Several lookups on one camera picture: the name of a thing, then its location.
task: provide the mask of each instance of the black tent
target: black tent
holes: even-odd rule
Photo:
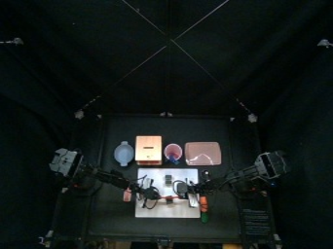
[[[258,117],[262,151],[293,168],[271,195],[283,248],[332,248],[332,12],[325,0],[3,0],[4,247],[39,248],[52,226],[55,150],[73,140],[98,155],[87,137],[126,115]]]

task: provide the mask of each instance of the white surface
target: white surface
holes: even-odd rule
[[[139,168],[138,178],[147,175],[146,178],[154,179],[152,186],[160,191],[160,196],[175,196],[171,185],[166,185],[166,175],[171,175],[171,181],[180,180],[198,183],[198,169],[195,168]],[[155,200],[147,200],[146,205],[152,206]],[[201,218],[201,209],[188,207],[188,199],[172,200],[167,205],[166,199],[158,201],[154,209],[142,208],[143,199],[135,203],[135,217],[138,218]]]

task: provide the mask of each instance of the tray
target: tray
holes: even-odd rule
[[[219,165],[221,149],[217,142],[194,142],[184,144],[187,165]]]

